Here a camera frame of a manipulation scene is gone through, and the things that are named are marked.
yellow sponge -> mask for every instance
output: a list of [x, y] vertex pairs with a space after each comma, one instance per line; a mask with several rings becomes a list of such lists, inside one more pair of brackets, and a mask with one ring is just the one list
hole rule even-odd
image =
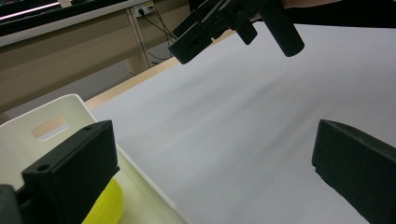
[[120, 221], [123, 209], [122, 190], [117, 181], [112, 178], [105, 190], [93, 205], [83, 224], [116, 224]]

cable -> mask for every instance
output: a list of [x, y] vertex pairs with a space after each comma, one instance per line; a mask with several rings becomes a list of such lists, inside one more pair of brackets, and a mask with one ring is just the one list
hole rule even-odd
[[159, 30], [161, 30], [162, 32], [166, 33], [165, 30], [161, 29], [158, 25], [154, 24], [152, 21], [150, 21], [149, 19], [147, 19], [146, 16], [143, 16], [143, 18], [148, 21], [149, 23], [151, 23], [153, 26], [157, 27]]
[[[172, 32], [170, 32], [169, 31], [169, 29], [168, 29], [168, 27], [166, 26], [166, 24], [165, 24], [165, 22], [163, 22], [163, 17], [161, 16], [161, 13], [160, 13], [160, 11], [158, 11], [158, 9], [156, 8], [156, 7], [151, 7], [151, 9], [152, 9], [152, 11], [155, 13], [155, 15], [158, 17], [158, 20], [160, 20], [160, 22], [163, 24], [163, 29], [165, 30], [165, 31], [167, 31], [168, 32], [168, 34], [172, 34]], [[168, 35], [165, 35], [166, 36], [166, 42], [168, 43], [168, 48], [171, 46], [170, 45], [170, 43], [169, 43], [169, 38], [168, 38]], [[173, 55], [172, 55], [172, 52], [169, 50], [169, 55], [171, 56], [171, 57], [173, 57]]]
[[163, 26], [165, 27], [166, 31], [168, 31], [169, 34], [172, 34], [172, 32], [169, 31], [168, 27], [163, 22], [163, 17], [161, 16], [160, 11], [156, 7], [152, 7], [152, 8], [153, 8], [155, 15], [157, 15], [158, 19], [160, 19], [160, 21], [163, 23]]
[[145, 11], [142, 8], [139, 8], [139, 10], [137, 10], [137, 12], [149, 23], [151, 23], [151, 25], [157, 27], [159, 30], [161, 30], [162, 32], [166, 33], [167, 35], [172, 36], [173, 38], [175, 38], [172, 34], [168, 34], [165, 30], [161, 29], [158, 25], [156, 25], [154, 22], [150, 21], [146, 15], [145, 15]]
[[150, 53], [150, 52], [148, 52], [148, 54], [151, 55], [153, 58], [156, 58], [156, 59], [158, 59], [158, 60], [163, 60], [163, 61], [168, 60], [168, 59], [159, 58], [159, 57], [157, 57], [157, 56], [154, 56], [154, 55], [153, 55], [152, 53]]

black cable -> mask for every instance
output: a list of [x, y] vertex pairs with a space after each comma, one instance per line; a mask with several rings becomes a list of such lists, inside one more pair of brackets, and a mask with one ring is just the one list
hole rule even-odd
[[157, 56], [154, 56], [154, 55], [153, 55], [152, 53], [150, 53], [150, 52], [148, 52], [148, 54], [151, 55], [153, 58], [156, 58], [156, 59], [158, 59], [158, 60], [164, 60], [164, 61], [168, 60], [168, 59], [163, 59], [163, 58], [159, 58], [159, 57], [157, 57]]
[[[151, 9], [155, 13], [155, 15], [158, 17], [158, 20], [160, 20], [160, 22], [163, 24], [163, 29], [165, 31], [167, 31], [169, 34], [172, 34], [169, 31], [168, 27], [166, 26], [165, 22], [163, 22], [163, 17], [161, 16], [160, 11], [158, 11], [158, 9], [156, 7], [152, 7]], [[168, 48], [169, 48], [171, 46], [170, 43], [169, 43], [169, 38], [168, 38], [168, 35], [165, 35], [165, 36], [166, 36], [166, 42], [168, 43]], [[169, 55], [171, 57], [173, 57], [172, 52], [170, 50], [169, 50]]]
[[148, 21], [149, 23], [151, 23], [151, 25], [157, 27], [159, 30], [161, 30], [162, 32], [166, 33], [165, 30], [161, 29], [161, 28], [160, 28], [158, 25], [156, 25], [154, 22], [150, 21], [150, 20], [146, 17], [146, 15], [142, 15], [142, 16], [143, 16], [143, 18], [144, 18], [146, 21]]
[[172, 34], [172, 32], [169, 31], [168, 27], [163, 22], [163, 17], [161, 16], [160, 11], [156, 7], [152, 7], [152, 8], [153, 8], [153, 11], [154, 11], [155, 15], [157, 15], [158, 19], [160, 19], [160, 21], [163, 23], [163, 26], [166, 28], [166, 31], [168, 31], [169, 34]]

basket handle hole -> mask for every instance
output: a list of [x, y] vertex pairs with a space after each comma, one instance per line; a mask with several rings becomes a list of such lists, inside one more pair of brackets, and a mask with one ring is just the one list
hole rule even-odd
[[32, 135], [40, 141], [46, 141], [54, 135], [65, 131], [68, 127], [69, 124], [67, 123], [66, 118], [58, 116], [34, 128], [32, 130]]

desk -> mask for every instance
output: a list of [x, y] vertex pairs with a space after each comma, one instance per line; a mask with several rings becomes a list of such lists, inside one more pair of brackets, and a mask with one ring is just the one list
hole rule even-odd
[[256, 28], [92, 113], [194, 223], [367, 223], [310, 161], [320, 119], [396, 146], [395, 30], [299, 25], [305, 49], [286, 58]]
[[[137, 21], [129, 9], [141, 2], [129, 0], [1, 36], [0, 123], [5, 111], [114, 63], [126, 60], [134, 74], [149, 69]], [[187, 14], [185, 5], [184, 0], [168, 0], [156, 7], [166, 21], [173, 18], [167, 24], [172, 29]]]

